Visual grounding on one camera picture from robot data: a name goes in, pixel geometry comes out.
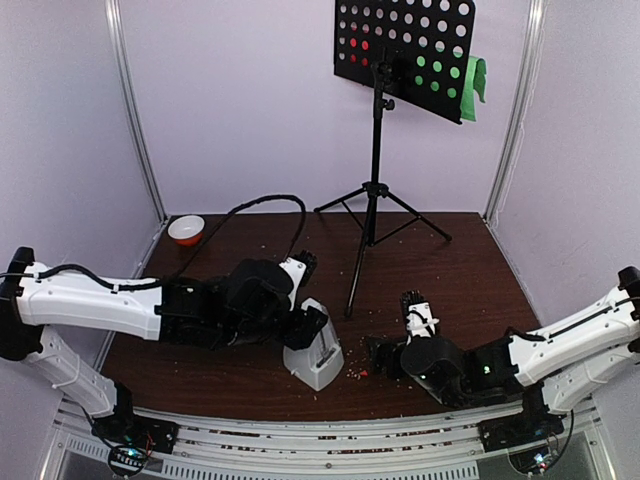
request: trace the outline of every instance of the white wall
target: white wall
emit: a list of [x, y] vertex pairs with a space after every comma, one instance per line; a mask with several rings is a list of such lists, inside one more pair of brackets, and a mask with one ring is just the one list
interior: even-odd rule
[[[170, 213], [223, 212], [274, 192], [297, 193], [312, 207], [369, 177], [373, 92], [333, 76], [334, 5], [122, 3], [142, 123]], [[471, 53], [489, 66], [478, 123], [458, 126], [404, 102], [385, 117], [383, 181], [419, 209], [481, 211], [494, 180], [529, 2], [476, 5]]]
[[[129, 276], [157, 222], [125, 121], [99, 0], [0, 7], [0, 271], [20, 245]], [[104, 334], [66, 330], [91, 361]], [[0, 477], [34, 478], [59, 395], [0, 360]]]
[[[500, 243], [543, 324], [640, 266], [638, 2], [551, 3]], [[640, 371], [597, 395], [621, 479], [638, 478]]]

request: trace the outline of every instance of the white plastic housing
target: white plastic housing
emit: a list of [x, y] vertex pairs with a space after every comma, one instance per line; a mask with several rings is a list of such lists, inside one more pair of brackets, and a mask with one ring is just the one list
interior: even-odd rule
[[307, 271], [307, 266], [304, 263], [289, 257], [284, 262], [280, 263], [280, 268], [287, 272], [287, 275], [289, 275], [291, 277], [291, 280], [293, 281], [293, 289], [289, 294], [289, 300], [291, 301], [291, 310], [293, 310], [296, 305], [298, 288], [300, 288], [300, 282], [302, 282], [304, 272]]
[[[312, 298], [308, 298], [302, 304], [302, 309], [313, 307], [329, 316], [326, 307]], [[304, 350], [291, 350], [284, 347], [284, 366], [304, 383], [315, 391], [320, 391], [329, 385], [337, 376], [344, 365], [342, 347], [338, 336], [331, 323], [327, 324], [313, 339], [309, 348]]]
[[[547, 338], [546, 341], [531, 342], [514, 336], [513, 342], [509, 345], [509, 354], [511, 363], [519, 368], [516, 374], [518, 382], [525, 387], [533, 385], [560, 368], [609, 347], [628, 344], [640, 337], [640, 322], [631, 317], [634, 311], [633, 303], [628, 302], [615, 307], [616, 303], [628, 298], [626, 291], [616, 287], [584, 310], [549, 327], [530, 332]], [[614, 308], [590, 318], [608, 306]], [[586, 319], [589, 320], [551, 338], [554, 332]]]
[[31, 353], [22, 363], [31, 365], [84, 408], [93, 418], [113, 413], [117, 391], [112, 380], [103, 377], [82, 361], [52, 327], [44, 327], [40, 338], [42, 353]]
[[553, 415], [566, 415], [585, 397], [640, 360], [628, 345], [578, 362], [544, 381], [544, 403]]
[[440, 320], [433, 318], [428, 302], [411, 305], [407, 315], [407, 343], [411, 343], [412, 337], [431, 337], [431, 331], [436, 331], [438, 323]]
[[[26, 273], [49, 270], [42, 263], [27, 267]], [[106, 281], [119, 285], [138, 285], [144, 280]], [[62, 272], [52, 278], [20, 281], [24, 292], [17, 298], [22, 322], [27, 325], [77, 325], [128, 333], [145, 340], [160, 338], [160, 316], [154, 308], [162, 302], [162, 288], [137, 292], [112, 292], [90, 278]]]

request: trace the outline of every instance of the red bowl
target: red bowl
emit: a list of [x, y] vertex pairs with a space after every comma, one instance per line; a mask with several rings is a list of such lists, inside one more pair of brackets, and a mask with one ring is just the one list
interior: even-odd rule
[[183, 247], [193, 247], [202, 239], [204, 219], [197, 215], [180, 217], [169, 225], [169, 236]]

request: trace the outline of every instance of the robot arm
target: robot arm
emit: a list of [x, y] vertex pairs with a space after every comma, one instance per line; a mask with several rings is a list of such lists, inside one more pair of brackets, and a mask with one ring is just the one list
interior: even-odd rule
[[329, 321], [317, 302], [297, 304], [298, 288], [315, 268], [307, 252], [280, 264], [243, 260], [230, 275], [206, 282], [105, 280], [66, 271], [78, 268], [51, 275], [56, 269], [35, 262], [33, 250], [16, 252], [0, 284], [0, 356], [31, 365], [76, 400], [99, 437], [138, 448], [152, 441], [154, 450], [171, 452], [177, 425], [135, 415], [129, 390], [83, 362], [51, 325], [210, 350], [275, 338], [301, 350]]
[[578, 402], [640, 361], [640, 271], [629, 267], [619, 277], [618, 287], [560, 322], [528, 333], [510, 329], [468, 351], [440, 334], [418, 292], [407, 292], [408, 336], [391, 346], [369, 339], [374, 371], [386, 364], [391, 376], [406, 373], [452, 408], [522, 399], [521, 414], [479, 425], [486, 451], [561, 433], [562, 417]]

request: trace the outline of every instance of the green cloth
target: green cloth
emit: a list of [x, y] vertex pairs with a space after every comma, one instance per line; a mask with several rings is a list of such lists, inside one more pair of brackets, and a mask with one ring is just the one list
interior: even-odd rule
[[485, 103], [487, 87], [487, 62], [483, 58], [469, 56], [467, 76], [464, 80], [464, 91], [460, 104], [462, 120], [476, 121], [476, 102], [473, 92], [478, 92], [480, 101]]

